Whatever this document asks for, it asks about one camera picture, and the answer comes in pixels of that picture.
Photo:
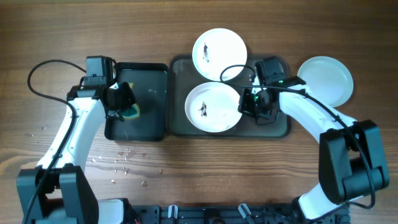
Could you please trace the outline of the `green yellow sponge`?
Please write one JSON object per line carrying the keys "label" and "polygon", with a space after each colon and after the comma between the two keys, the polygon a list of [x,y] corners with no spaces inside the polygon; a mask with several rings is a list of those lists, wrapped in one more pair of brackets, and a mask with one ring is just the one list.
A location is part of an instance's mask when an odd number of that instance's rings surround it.
{"label": "green yellow sponge", "polygon": [[136,96],[132,91],[133,83],[122,82],[120,85],[122,96],[121,117],[125,119],[136,119],[140,116],[140,108]]}

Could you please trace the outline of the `white plate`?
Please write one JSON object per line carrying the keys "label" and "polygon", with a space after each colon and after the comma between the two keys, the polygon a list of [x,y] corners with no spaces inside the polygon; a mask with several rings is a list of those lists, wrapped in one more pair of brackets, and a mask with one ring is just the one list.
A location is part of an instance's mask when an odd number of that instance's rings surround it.
{"label": "white plate", "polygon": [[313,94],[332,107],[345,104],[353,94],[351,72],[339,60],[316,56],[306,60],[297,76],[306,82]]}
{"label": "white plate", "polygon": [[225,28],[204,32],[194,43],[192,60],[196,70],[211,81],[234,79],[243,70],[248,50],[243,39]]}
{"label": "white plate", "polygon": [[194,127],[208,133],[233,128],[242,118],[239,93],[229,85],[207,82],[196,86],[186,97],[184,110]]}

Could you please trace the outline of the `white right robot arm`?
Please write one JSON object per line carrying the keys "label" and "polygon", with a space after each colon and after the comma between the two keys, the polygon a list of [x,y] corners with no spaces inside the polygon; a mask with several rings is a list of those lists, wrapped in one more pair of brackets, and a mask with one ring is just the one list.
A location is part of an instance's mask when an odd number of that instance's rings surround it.
{"label": "white right robot arm", "polygon": [[345,65],[327,56],[306,60],[288,77],[282,61],[268,57],[251,66],[251,84],[244,87],[239,111],[272,120],[283,112],[299,122],[319,145],[318,184],[290,206],[290,221],[316,223],[375,198],[389,185],[381,132],[371,120],[358,121],[337,107],[353,92]]}

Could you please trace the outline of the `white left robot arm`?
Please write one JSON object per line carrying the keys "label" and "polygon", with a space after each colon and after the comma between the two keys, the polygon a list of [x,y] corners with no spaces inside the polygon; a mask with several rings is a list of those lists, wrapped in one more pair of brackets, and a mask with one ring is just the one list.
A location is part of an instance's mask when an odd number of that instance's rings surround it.
{"label": "white left robot arm", "polygon": [[64,120],[46,154],[33,169],[22,169],[17,191],[23,223],[140,223],[126,198],[98,200],[85,174],[94,136],[107,119],[124,121],[123,112],[139,108],[131,84],[118,83],[116,61],[86,58],[85,76],[57,101],[66,105]]}

